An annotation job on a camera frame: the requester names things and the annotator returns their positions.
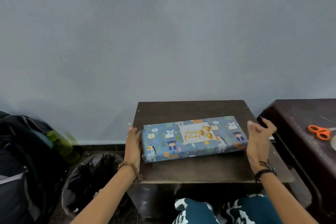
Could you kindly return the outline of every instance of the wrapped present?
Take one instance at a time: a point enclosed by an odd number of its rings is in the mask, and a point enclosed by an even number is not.
[[[233,116],[145,125],[146,163],[245,150],[247,137]]]

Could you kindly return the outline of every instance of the black wrist band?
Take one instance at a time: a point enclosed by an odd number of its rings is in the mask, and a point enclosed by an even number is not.
[[[254,176],[255,182],[260,182],[260,177],[262,174],[266,174],[266,173],[273,173],[275,175],[277,175],[275,169],[273,167],[271,167],[268,163],[263,162],[263,161],[259,161],[261,166],[266,167],[267,169],[263,169],[260,170],[259,172],[257,172]]]

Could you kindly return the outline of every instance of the dark brown table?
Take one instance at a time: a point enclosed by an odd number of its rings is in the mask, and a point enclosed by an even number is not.
[[[256,121],[243,100],[139,102],[133,126],[143,128],[147,124],[223,116],[234,116],[246,135],[247,121]],[[269,162],[277,170],[281,182],[294,180],[272,145]],[[133,184],[128,194],[142,217],[149,218],[168,216],[174,211],[177,198],[191,197],[211,203],[207,198],[209,194],[220,197],[238,188],[232,186],[255,183],[243,151],[148,164],[142,161],[140,170],[143,181]]]
[[[312,195],[307,210],[320,223],[336,223],[336,151],[307,130],[336,127],[336,99],[275,100],[261,116],[277,126],[276,141]]]

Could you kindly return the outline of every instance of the gray wall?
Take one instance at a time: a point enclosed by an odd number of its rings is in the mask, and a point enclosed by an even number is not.
[[[336,97],[336,0],[0,0],[0,110],[123,142],[138,101]]]

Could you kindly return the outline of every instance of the hand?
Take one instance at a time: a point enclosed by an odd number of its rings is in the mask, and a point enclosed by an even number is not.
[[[137,133],[137,128],[129,127],[128,129],[129,131],[127,133],[127,138],[126,138],[124,161],[134,164],[135,167],[139,171],[140,158],[141,158],[140,136],[141,136],[142,130],[138,131]]]
[[[267,128],[250,120],[247,122],[249,142],[246,153],[254,174],[266,169],[266,167],[260,165],[259,161],[268,161],[268,152],[270,150],[269,137],[277,130],[271,121],[264,118],[262,118],[262,121],[267,125]]]

